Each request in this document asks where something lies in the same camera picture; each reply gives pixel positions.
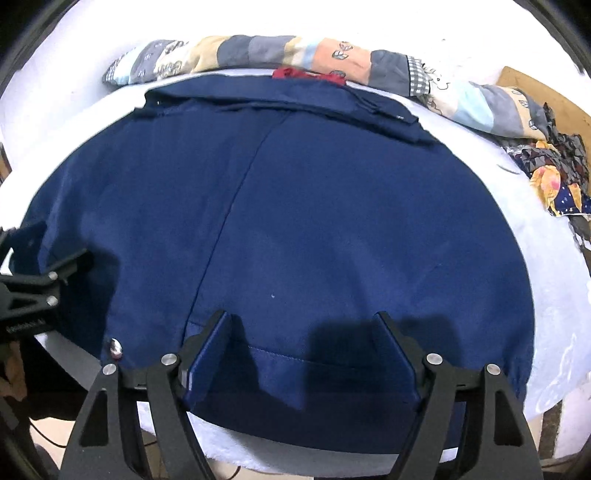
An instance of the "patterned fabric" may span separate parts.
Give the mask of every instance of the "patterned fabric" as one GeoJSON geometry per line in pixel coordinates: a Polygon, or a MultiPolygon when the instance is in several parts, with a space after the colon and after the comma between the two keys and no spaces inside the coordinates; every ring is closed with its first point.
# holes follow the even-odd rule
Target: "patterned fabric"
{"type": "Polygon", "coordinates": [[[295,67],[404,97],[457,123],[507,138],[546,140],[543,109],[523,92],[496,85],[446,80],[422,60],[388,50],[365,50],[331,38],[206,37],[155,40],[113,62],[103,76],[112,85],[153,82],[182,73],[227,68],[295,67]]]}
{"type": "Polygon", "coordinates": [[[369,51],[347,41],[292,35],[155,40],[115,60],[103,81],[120,86],[219,68],[281,66],[333,73],[405,97],[429,92],[420,59],[386,50],[369,51]]]}
{"type": "Polygon", "coordinates": [[[500,145],[531,179],[532,186],[552,215],[591,214],[589,168],[580,135],[558,132],[556,117],[543,107],[548,141],[497,138],[500,145]]]}
{"type": "Polygon", "coordinates": [[[423,62],[415,57],[408,57],[410,70],[410,96],[427,95],[431,89],[429,76],[423,69],[423,62]]]}
{"type": "Polygon", "coordinates": [[[430,93],[419,99],[429,110],[459,124],[499,137],[546,140],[545,125],[535,120],[541,107],[517,89],[445,78],[424,66],[430,93]]]}

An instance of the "metal screw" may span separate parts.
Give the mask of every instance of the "metal screw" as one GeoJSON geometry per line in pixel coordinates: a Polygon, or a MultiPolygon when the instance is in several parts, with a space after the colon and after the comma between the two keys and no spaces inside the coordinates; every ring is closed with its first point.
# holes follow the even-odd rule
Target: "metal screw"
{"type": "Polygon", "coordinates": [[[123,347],[116,338],[111,339],[110,350],[113,360],[121,360],[121,357],[123,357],[123,347]]]}
{"type": "Polygon", "coordinates": [[[117,365],[109,364],[103,367],[103,374],[105,375],[112,375],[117,371],[117,365]]]}
{"type": "Polygon", "coordinates": [[[501,373],[501,368],[495,364],[488,364],[486,366],[486,371],[491,375],[499,375],[501,373]]]}
{"type": "Polygon", "coordinates": [[[174,353],[167,353],[160,359],[160,361],[163,365],[169,366],[176,363],[177,356],[174,353]]]}
{"type": "Polygon", "coordinates": [[[443,363],[443,357],[439,353],[430,353],[427,355],[427,362],[432,365],[441,365],[443,363]]]}

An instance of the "cable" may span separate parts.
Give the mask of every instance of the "cable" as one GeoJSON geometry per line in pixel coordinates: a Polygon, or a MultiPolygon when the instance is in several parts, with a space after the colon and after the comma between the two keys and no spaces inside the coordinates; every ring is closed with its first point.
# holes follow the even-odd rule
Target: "cable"
{"type": "Polygon", "coordinates": [[[39,430],[37,427],[35,427],[35,425],[33,425],[33,422],[29,421],[29,425],[31,427],[33,427],[39,435],[41,435],[43,438],[45,438],[45,440],[47,440],[53,446],[58,447],[58,448],[66,448],[66,445],[60,445],[59,443],[56,443],[53,440],[50,440],[49,438],[47,438],[41,430],[39,430]]]}
{"type": "Polygon", "coordinates": [[[239,466],[239,467],[236,469],[236,471],[233,473],[233,475],[232,475],[230,478],[228,478],[228,480],[234,480],[234,479],[236,478],[236,476],[238,475],[238,472],[240,471],[240,469],[241,469],[241,468],[242,468],[242,467],[241,467],[241,466],[239,466]]]}
{"type": "MultiPolygon", "coordinates": [[[[39,429],[38,429],[38,428],[35,426],[35,424],[34,424],[33,422],[29,421],[29,425],[30,425],[31,427],[33,427],[33,429],[34,429],[34,430],[35,430],[35,431],[36,431],[36,432],[37,432],[39,435],[41,435],[41,436],[42,436],[42,437],[43,437],[45,440],[47,440],[49,443],[51,443],[51,444],[52,444],[54,447],[58,447],[58,448],[66,448],[66,447],[67,447],[66,445],[60,445],[59,443],[56,443],[56,442],[54,442],[53,440],[51,440],[51,439],[47,438],[47,436],[46,436],[46,435],[45,435],[45,434],[44,434],[44,433],[43,433],[41,430],[39,430],[39,429]]],[[[155,443],[158,443],[158,440],[154,440],[153,442],[149,442],[149,443],[144,443],[144,446],[145,446],[145,447],[149,447],[150,445],[154,445],[155,443]]],[[[231,477],[230,477],[230,479],[231,479],[231,478],[234,478],[234,477],[236,476],[236,474],[237,474],[237,473],[238,473],[238,471],[237,471],[237,472],[236,472],[236,473],[235,473],[233,476],[231,476],[231,477]]]]}

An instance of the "yellow fabric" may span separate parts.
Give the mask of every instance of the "yellow fabric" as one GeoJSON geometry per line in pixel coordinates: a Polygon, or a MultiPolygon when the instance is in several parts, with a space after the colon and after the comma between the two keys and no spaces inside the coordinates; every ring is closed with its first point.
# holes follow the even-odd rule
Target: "yellow fabric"
{"type": "Polygon", "coordinates": [[[583,199],[581,197],[581,187],[578,183],[572,183],[569,185],[569,190],[571,195],[573,196],[574,204],[579,209],[579,212],[583,210],[583,199]]]}
{"type": "Polygon", "coordinates": [[[554,208],[554,199],[560,191],[560,172],[555,166],[546,165],[538,168],[530,178],[530,185],[535,190],[544,208],[554,208]]]}
{"type": "Polygon", "coordinates": [[[213,35],[205,37],[195,45],[190,55],[191,73],[217,69],[219,67],[217,64],[217,50],[228,38],[230,37],[213,35]]]}
{"type": "Polygon", "coordinates": [[[187,66],[187,56],[190,54],[191,48],[193,48],[191,42],[177,41],[169,44],[154,64],[154,73],[158,76],[158,80],[189,73],[191,68],[187,66]]]}
{"type": "Polygon", "coordinates": [[[294,37],[285,44],[283,65],[293,66],[294,56],[298,52],[298,45],[301,42],[301,37],[294,37]]]}
{"type": "Polygon", "coordinates": [[[521,126],[523,128],[523,136],[527,138],[533,138],[535,140],[546,140],[544,134],[538,130],[537,128],[532,128],[535,125],[533,124],[533,120],[531,119],[530,109],[527,104],[527,100],[525,95],[523,95],[520,91],[515,90],[509,87],[499,87],[502,88],[507,95],[513,100],[515,104],[515,108],[517,108],[517,112],[519,113],[519,117],[521,118],[521,126]]]}
{"type": "Polygon", "coordinates": [[[560,153],[553,144],[548,143],[546,140],[538,140],[535,143],[535,147],[536,148],[546,148],[547,150],[554,150],[556,153],[560,153]]]}

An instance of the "red fabric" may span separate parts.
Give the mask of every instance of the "red fabric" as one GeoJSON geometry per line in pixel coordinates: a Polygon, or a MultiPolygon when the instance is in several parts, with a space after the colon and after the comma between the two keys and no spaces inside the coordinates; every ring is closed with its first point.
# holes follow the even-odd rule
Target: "red fabric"
{"type": "Polygon", "coordinates": [[[323,73],[323,74],[312,74],[305,72],[304,70],[296,69],[294,67],[281,67],[273,72],[273,78],[275,79],[303,79],[309,78],[313,80],[328,80],[329,82],[337,83],[338,85],[344,85],[345,79],[337,73],[323,73]]]}

